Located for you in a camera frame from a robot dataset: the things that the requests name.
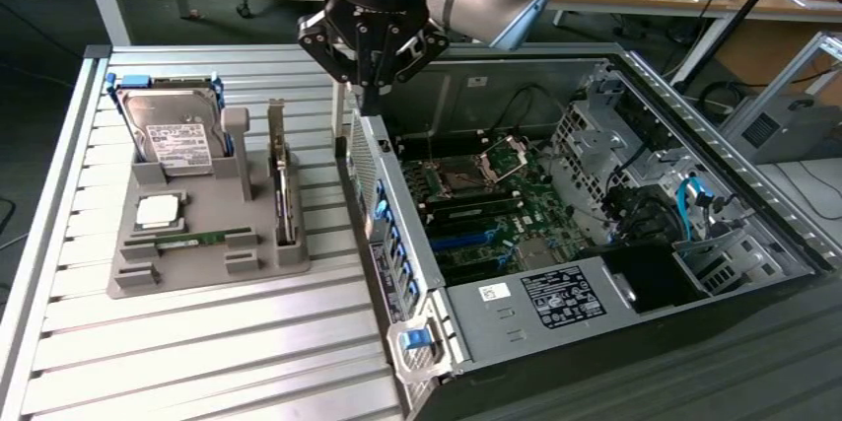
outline blue cable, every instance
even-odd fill
[[[687,237],[687,240],[689,241],[693,238],[693,227],[689,223],[689,215],[687,214],[687,207],[684,205],[687,201],[687,185],[693,187],[693,191],[696,192],[696,194],[707,194],[707,191],[701,186],[701,181],[695,176],[689,176],[681,180],[681,183],[679,184],[679,190],[675,194],[675,201],[679,208],[679,216],[681,216],[681,222],[684,223],[684,235]]]

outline green circuit board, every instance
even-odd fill
[[[485,157],[496,177],[513,170],[522,158],[525,163],[493,182],[482,172],[480,156],[402,162],[434,259],[450,285],[563,263],[593,244],[568,216],[530,151],[518,156],[504,144]],[[457,219],[436,226],[438,215],[429,208],[461,201],[466,203],[452,207],[457,212],[449,213]],[[460,242],[464,236],[481,237],[482,233],[486,240],[477,244],[465,238],[472,245],[440,245]]]

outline electronic device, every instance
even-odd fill
[[[700,340],[713,307],[748,316],[840,264],[617,46],[450,46],[381,106],[341,173],[409,419],[651,356],[673,324]]]
[[[134,140],[136,158],[160,163],[168,176],[206,175],[212,160],[230,154],[222,131],[222,82],[216,78],[152,78],[129,75],[107,93]]]

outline aluminum profile table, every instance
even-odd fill
[[[250,113],[246,148],[265,146],[268,100],[286,103],[313,268],[110,300],[133,145],[103,76],[213,71],[228,106]],[[2,421],[402,419],[338,186],[332,95],[297,46],[122,47],[83,60],[0,328]]]

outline white sticker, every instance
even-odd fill
[[[205,127],[200,123],[146,125],[145,132],[157,162],[165,169],[210,165]]]
[[[493,301],[500,298],[506,298],[512,295],[509,293],[509,287],[505,283],[497,283],[494,285],[480,286],[478,294],[482,297],[482,301]]]
[[[488,76],[468,78],[468,88],[484,88],[488,84]]]

